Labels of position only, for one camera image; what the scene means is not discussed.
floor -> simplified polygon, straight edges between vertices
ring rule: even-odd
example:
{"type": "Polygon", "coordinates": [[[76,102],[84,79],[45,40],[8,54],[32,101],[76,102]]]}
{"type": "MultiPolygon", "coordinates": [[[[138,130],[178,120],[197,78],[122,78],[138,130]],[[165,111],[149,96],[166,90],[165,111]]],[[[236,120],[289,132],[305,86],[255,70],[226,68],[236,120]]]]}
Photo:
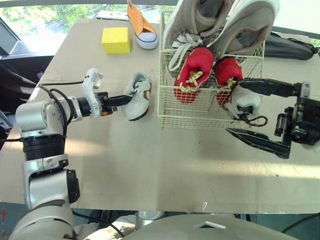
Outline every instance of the floor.
{"type": "MultiPolygon", "coordinates": [[[[89,216],[90,209],[74,209],[80,214],[89,216]]],[[[22,204],[0,202],[0,240],[4,240],[13,231],[16,223],[26,214],[27,209],[22,204]]],[[[309,216],[310,214],[241,214],[241,218],[250,219],[251,222],[282,231],[291,224],[309,216]]],[[[87,224],[88,220],[74,216],[74,226],[87,224]]],[[[320,217],[310,219],[287,232],[288,235],[299,240],[320,239],[320,217]]]]}

white wire basket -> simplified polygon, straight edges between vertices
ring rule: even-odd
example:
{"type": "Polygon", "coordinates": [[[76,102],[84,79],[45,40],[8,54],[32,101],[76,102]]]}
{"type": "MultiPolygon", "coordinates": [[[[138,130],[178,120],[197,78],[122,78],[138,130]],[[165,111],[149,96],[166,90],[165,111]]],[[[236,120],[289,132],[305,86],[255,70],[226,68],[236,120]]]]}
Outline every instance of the white wire basket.
{"type": "MultiPolygon", "coordinates": [[[[165,24],[169,20],[171,12],[163,12],[161,16],[161,34],[163,34],[165,24]]],[[[223,27],[213,36],[209,42],[214,41],[222,31],[223,27]]],[[[261,44],[250,56],[228,55],[235,57],[242,68],[245,78],[261,78],[264,61],[265,43],[261,44]]],[[[186,128],[203,130],[221,130],[224,128],[248,128],[249,126],[239,120],[234,120],[227,111],[222,109],[218,102],[228,99],[230,90],[218,93],[216,87],[215,73],[211,72],[209,81],[199,88],[195,100],[189,104],[182,104],[175,96],[174,86],[182,65],[174,70],[168,70],[168,64],[174,55],[174,50],[163,49],[162,35],[160,38],[160,78],[158,91],[158,116],[162,127],[186,128]]]]}

yellow block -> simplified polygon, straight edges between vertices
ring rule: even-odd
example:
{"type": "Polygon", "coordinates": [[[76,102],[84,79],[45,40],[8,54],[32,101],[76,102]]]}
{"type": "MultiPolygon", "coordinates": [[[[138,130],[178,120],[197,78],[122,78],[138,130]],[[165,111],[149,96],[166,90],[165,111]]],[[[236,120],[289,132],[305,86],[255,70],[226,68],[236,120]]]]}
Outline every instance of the yellow block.
{"type": "Polygon", "coordinates": [[[102,46],[107,54],[129,54],[130,36],[127,27],[106,27],[102,32],[102,46]]]}

cardboard surface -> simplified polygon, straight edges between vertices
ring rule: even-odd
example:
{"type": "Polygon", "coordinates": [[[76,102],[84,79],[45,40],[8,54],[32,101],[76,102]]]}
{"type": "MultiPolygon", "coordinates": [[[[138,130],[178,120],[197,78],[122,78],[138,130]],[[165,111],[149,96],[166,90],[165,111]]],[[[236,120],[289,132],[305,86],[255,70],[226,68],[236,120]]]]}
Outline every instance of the cardboard surface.
{"type": "MultiPolygon", "coordinates": [[[[160,127],[157,116],[159,47],[132,43],[130,54],[107,55],[102,29],[129,22],[80,19],[43,75],[44,82],[80,81],[92,67],[104,74],[99,92],[120,95],[136,71],[152,80],[147,116],[129,122],[121,109],[69,125],[65,151],[79,178],[78,208],[216,213],[317,213],[320,208],[320,154],[292,143],[283,160],[252,148],[226,131],[160,127]]],[[[153,25],[159,31],[159,25],[153,25]]],[[[310,81],[320,100],[320,59],[266,58],[263,76],[289,83],[310,81]]],[[[82,96],[81,85],[58,86],[67,96],[82,96]]],[[[36,101],[48,99],[36,89],[36,101]]],[[[273,136],[277,115],[295,98],[264,97],[269,118],[258,131],[273,136]]],[[[19,136],[17,126],[10,138],[19,136]]],[[[0,201],[23,202],[22,144],[7,142],[0,152],[0,201]]]]}

shoelace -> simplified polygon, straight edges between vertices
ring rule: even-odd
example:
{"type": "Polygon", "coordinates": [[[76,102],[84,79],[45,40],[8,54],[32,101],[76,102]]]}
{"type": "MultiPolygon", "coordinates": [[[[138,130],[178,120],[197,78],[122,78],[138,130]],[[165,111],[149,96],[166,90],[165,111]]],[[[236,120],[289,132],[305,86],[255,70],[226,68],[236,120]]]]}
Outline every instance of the shoelace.
{"type": "Polygon", "coordinates": [[[226,86],[219,88],[216,92],[220,93],[220,92],[223,92],[224,90],[227,90],[227,89],[230,90],[236,82],[237,81],[235,81],[233,77],[229,78],[229,80],[226,82],[226,86]]]}
{"type": "Polygon", "coordinates": [[[246,124],[248,124],[251,127],[264,127],[268,123],[268,118],[266,116],[257,116],[252,119],[248,119],[247,114],[240,115],[240,118],[238,120],[244,121],[246,124]],[[258,119],[264,119],[264,123],[262,123],[262,124],[251,123],[251,122],[254,122],[258,119]]]}
{"type": "Polygon", "coordinates": [[[134,87],[133,87],[134,91],[131,91],[129,93],[129,96],[132,97],[132,100],[131,100],[132,102],[135,102],[135,101],[136,102],[141,102],[142,99],[137,95],[137,93],[140,93],[143,90],[144,85],[147,86],[147,84],[148,84],[148,87],[149,87],[149,83],[138,81],[134,85],[134,87]]]}
{"type": "Polygon", "coordinates": [[[176,40],[177,41],[174,41],[172,44],[172,47],[175,49],[175,53],[174,53],[173,57],[171,58],[169,65],[168,65],[169,71],[174,71],[180,67],[181,62],[182,62],[186,52],[190,48],[194,49],[195,47],[203,44],[203,40],[201,39],[200,36],[190,34],[187,32],[180,34],[176,38],[176,40]]]}
{"type": "MultiPolygon", "coordinates": [[[[197,82],[197,79],[200,78],[204,73],[202,71],[198,71],[196,73],[191,72],[190,73],[190,77],[189,79],[186,81],[186,83],[188,84],[194,84],[195,87],[197,87],[199,84],[197,82]]],[[[186,87],[184,87],[182,85],[182,82],[180,82],[180,89],[182,92],[196,92],[198,91],[198,89],[194,89],[192,87],[190,87],[189,85],[187,85],[186,87]]]]}

